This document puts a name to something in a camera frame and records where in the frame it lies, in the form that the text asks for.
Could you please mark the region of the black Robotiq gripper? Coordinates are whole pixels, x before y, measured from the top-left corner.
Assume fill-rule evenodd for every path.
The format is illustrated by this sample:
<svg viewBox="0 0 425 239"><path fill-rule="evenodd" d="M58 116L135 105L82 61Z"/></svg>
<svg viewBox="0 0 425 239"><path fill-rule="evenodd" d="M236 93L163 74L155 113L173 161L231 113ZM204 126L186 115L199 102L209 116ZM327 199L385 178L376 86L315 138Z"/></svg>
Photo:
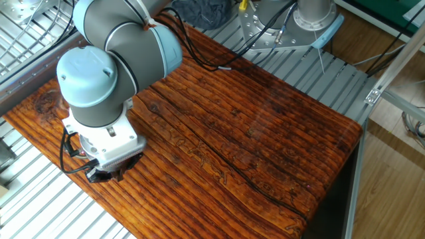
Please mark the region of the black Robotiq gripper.
<svg viewBox="0 0 425 239"><path fill-rule="evenodd" d="M118 174L116 181L122 181L126 171L131 170L135 164L143 157L143 152L130 157L127 161L112 165L104 168L103 171L95 167L89 168L85 171L85 176L89 183L103 183L112 179L112 173Z"/></svg>

